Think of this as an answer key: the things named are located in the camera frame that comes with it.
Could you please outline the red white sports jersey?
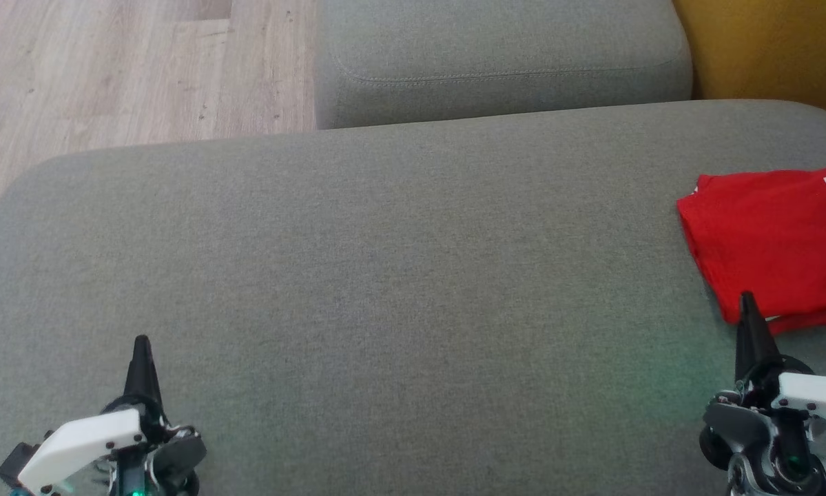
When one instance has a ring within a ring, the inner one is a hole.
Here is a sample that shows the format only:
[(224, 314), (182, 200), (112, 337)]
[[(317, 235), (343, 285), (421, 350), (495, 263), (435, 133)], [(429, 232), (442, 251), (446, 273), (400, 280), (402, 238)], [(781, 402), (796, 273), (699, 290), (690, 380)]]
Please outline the red white sports jersey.
[(826, 167), (703, 174), (677, 209), (725, 321), (749, 291), (774, 335), (826, 327)]

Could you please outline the medium grey sofa seat cushion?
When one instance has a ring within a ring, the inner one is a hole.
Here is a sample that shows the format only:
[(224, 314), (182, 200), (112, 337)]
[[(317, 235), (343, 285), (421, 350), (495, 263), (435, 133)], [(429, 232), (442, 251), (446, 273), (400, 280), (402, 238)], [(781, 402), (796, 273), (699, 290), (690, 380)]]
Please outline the medium grey sofa seat cushion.
[(691, 98), (673, 0), (318, 0), (319, 129)]

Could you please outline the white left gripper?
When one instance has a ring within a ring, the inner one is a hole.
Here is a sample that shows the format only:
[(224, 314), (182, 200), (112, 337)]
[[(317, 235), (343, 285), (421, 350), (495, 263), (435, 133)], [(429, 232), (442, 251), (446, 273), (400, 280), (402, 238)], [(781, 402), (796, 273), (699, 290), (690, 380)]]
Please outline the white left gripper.
[(98, 415), (72, 420), (45, 437), (17, 474), (17, 493), (59, 496), (86, 468), (105, 475), (106, 496), (199, 496), (201, 434), (168, 421), (150, 339), (134, 340), (123, 396)]

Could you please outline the yellow sofa backrest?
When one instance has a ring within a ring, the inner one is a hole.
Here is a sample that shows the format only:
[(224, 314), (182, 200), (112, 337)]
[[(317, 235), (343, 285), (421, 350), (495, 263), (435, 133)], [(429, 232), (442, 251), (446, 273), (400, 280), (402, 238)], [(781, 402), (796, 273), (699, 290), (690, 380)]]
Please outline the yellow sofa backrest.
[(696, 99), (774, 99), (826, 110), (826, 0), (673, 0)]

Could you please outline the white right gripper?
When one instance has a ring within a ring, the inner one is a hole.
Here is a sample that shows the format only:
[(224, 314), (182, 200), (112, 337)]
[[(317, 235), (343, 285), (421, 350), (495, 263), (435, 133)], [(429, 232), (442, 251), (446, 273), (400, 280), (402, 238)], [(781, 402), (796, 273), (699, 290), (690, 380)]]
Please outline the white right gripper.
[(812, 449), (826, 430), (826, 376), (783, 371), (783, 358), (755, 295), (739, 302), (734, 381), (750, 387), (734, 403), (769, 418), (772, 440), (759, 454), (736, 454), (728, 496), (826, 496), (826, 461)]

